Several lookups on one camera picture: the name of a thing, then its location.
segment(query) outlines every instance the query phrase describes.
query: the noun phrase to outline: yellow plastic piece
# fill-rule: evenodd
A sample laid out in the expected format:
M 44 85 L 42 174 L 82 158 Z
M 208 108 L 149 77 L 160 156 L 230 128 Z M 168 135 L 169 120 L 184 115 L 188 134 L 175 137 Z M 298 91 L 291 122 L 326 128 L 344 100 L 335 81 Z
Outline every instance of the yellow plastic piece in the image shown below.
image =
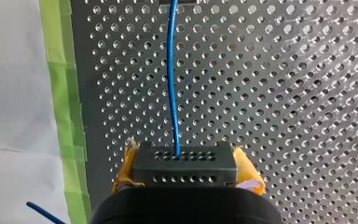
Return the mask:
M 266 183 L 261 175 L 255 169 L 253 163 L 246 156 L 246 153 L 242 150 L 242 147 L 234 148 L 234 159 L 238 167 L 238 181 L 235 185 L 240 184 L 245 180 L 255 180 L 261 183 L 261 188 L 254 188 L 254 192 L 258 195 L 262 195 L 266 191 Z
M 117 192 L 117 185 L 120 182 L 130 182 L 133 185 L 137 186 L 144 186 L 144 183 L 136 183 L 132 180 L 132 166 L 135 162 L 136 154 L 138 153 L 138 145 L 136 144 L 133 138 L 129 139 L 131 141 L 131 147 L 126 148 L 125 156 L 124 156 L 124 163 L 121 167 L 120 172 L 118 172 L 117 180 L 113 185 L 113 193 Z

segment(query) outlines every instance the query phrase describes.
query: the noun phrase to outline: perforated metal sheet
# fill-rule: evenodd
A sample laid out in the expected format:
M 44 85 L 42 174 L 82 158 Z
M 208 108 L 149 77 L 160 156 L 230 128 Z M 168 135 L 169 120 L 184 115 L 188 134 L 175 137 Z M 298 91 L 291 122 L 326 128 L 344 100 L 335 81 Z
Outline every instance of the perforated metal sheet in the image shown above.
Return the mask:
M 204 0 L 177 11 L 183 144 L 243 145 L 285 223 L 358 223 L 358 1 Z M 168 6 L 74 1 L 73 13 L 95 205 L 129 136 L 172 143 Z

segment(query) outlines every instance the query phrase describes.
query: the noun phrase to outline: blue wire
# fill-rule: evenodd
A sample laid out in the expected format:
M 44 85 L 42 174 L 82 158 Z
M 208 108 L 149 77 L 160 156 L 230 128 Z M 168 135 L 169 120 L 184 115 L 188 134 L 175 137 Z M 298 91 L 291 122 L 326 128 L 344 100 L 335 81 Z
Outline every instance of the blue wire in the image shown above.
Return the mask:
M 167 37 L 167 74 L 168 74 L 168 94 L 170 98 L 171 120 L 173 126 L 173 140 L 175 155 L 180 155 L 180 136 L 179 136 L 179 123 L 175 99 L 175 86 L 174 86 L 174 44 L 175 44 L 175 21 L 176 9 L 178 7 L 178 0 L 171 0 L 170 20 L 168 22 L 168 37 Z
M 28 202 L 27 206 L 34 209 L 40 215 L 46 217 L 48 220 L 54 222 L 55 224 L 65 224 L 63 221 L 59 220 L 57 217 L 53 216 L 51 213 L 46 211 L 45 209 L 39 207 L 38 205 Z

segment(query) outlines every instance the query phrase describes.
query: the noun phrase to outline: green tape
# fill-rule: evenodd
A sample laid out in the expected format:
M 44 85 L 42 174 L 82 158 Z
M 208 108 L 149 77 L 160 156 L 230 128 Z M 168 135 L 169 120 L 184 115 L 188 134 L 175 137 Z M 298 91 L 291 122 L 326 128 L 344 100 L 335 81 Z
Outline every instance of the green tape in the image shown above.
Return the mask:
M 72 223 L 87 223 L 86 140 L 77 86 L 69 0 L 40 0 L 54 113 L 62 155 L 65 199 Z

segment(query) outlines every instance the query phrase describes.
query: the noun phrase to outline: perforated metal panel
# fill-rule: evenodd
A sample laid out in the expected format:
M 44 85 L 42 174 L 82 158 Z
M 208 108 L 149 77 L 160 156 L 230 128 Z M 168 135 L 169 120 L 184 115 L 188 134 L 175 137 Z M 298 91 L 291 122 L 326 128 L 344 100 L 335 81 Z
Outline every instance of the perforated metal panel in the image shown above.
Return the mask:
M 358 223 L 358 1 L 204 0 L 178 8 L 182 143 L 243 145 L 285 223 Z M 126 139 L 172 144 L 168 6 L 74 1 L 93 205 Z

